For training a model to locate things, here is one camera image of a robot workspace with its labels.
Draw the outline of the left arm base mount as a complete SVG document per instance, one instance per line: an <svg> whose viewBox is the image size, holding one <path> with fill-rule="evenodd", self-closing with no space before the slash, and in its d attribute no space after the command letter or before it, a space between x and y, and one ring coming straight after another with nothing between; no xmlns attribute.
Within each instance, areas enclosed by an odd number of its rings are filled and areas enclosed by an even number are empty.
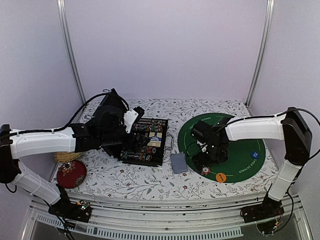
<svg viewBox="0 0 320 240"><path fill-rule="evenodd" d="M88 223L92 214L91 203L79 200L76 203L69 199L60 199L57 203L49 205L48 213L62 219Z"/></svg>

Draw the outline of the red white chip stack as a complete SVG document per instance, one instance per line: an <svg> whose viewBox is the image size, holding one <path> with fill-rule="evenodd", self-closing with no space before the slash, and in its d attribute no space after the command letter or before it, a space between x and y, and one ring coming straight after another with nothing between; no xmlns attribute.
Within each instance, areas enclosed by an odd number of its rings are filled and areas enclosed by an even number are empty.
<svg viewBox="0 0 320 240"><path fill-rule="evenodd" d="M209 167L203 167L202 170L201 170L201 174L204 175L204 176L207 176L211 173L211 170Z"/></svg>

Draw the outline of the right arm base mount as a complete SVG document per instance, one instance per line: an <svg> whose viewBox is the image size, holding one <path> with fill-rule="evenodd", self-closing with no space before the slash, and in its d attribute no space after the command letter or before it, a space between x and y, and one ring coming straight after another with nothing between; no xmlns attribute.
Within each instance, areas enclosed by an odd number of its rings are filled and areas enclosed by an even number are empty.
<svg viewBox="0 0 320 240"><path fill-rule="evenodd" d="M262 203L245 206L240 210L240 216L243 218L245 223L251 223L256 221L262 221L269 218L273 220L258 223L257 229L264 235L273 234L279 224L279 220L275 217L282 218L285 213L281 201L275 201L268 196L265 196Z"/></svg>

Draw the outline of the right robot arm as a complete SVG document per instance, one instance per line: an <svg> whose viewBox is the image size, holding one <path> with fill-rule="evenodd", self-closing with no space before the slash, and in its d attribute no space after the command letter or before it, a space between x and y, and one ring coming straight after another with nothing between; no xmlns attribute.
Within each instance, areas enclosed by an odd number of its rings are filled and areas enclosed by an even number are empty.
<svg viewBox="0 0 320 240"><path fill-rule="evenodd" d="M310 154L312 132L300 114L301 108L289 107L274 115L233 119L224 117L214 125L198 121L190 131L199 147L192 156L196 169L203 171L210 164L228 160L230 142L242 140L277 140L284 142L285 156L279 172L265 199L259 206L262 218L269 218L278 210L278 203L296 181L304 165L312 159Z"/></svg>

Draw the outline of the orange big blind button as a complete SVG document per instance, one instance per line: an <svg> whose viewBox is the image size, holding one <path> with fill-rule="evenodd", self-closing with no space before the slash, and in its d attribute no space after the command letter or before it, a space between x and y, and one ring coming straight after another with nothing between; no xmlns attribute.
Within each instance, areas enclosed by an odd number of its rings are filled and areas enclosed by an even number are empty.
<svg viewBox="0 0 320 240"><path fill-rule="evenodd" d="M224 173L220 172L215 175L215 179L219 183L225 183L227 180L227 176Z"/></svg>

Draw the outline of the blue small blind button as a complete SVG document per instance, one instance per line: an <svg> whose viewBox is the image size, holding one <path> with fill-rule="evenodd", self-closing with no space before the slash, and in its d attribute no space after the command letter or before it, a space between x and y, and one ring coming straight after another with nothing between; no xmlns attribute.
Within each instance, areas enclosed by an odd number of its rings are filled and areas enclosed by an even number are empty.
<svg viewBox="0 0 320 240"><path fill-rule="evenodd" d="M260 153L259 153L259 152L256 152L256 151L252 151L252 152L250 153L250 156L251 156L253 159L257 160L257 159L260 158Z"/></svg>

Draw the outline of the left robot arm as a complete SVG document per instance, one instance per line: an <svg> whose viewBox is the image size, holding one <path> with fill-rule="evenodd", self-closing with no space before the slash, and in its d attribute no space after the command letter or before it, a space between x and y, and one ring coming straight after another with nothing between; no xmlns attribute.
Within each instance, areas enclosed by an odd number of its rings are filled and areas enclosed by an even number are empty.
<svg viewBox="0 0 320 240"><path fill-rule="evenodd" d="M55 152L83 153L116 145L137 152L150 141L132 132L144 113L139 106L122 111L106 105L98 107L86 123L71 123L61 129L12 130L4 124L0 128L0 182L21 187L54 205L63 217L70 217L75 210L65 190L31 171L20 158Z"/></svg>

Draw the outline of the black poker chip case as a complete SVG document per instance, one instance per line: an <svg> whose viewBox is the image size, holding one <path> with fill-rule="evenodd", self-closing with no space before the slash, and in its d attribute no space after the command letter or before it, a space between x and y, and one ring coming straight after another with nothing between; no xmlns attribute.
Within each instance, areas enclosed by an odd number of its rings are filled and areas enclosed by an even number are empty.
<svg viewBox="0 0 320 240"><path fill-rule="evenodd" d="M153 147L148 146L151 138L147 136L147 132L131 130L138 125L138 121L142 121L144 110L139 106L130 109L128 103L114 88L91 97L82 104L82 107L102 96L104 98L92 118L82 124L79 130L72 128L76 136L75 150L86 152L102 148L107 154L119 160L124 160L125 154L129 154L127 158L129 163L142 161L143 152L154 154L156 151L149 150Z"/></svg>

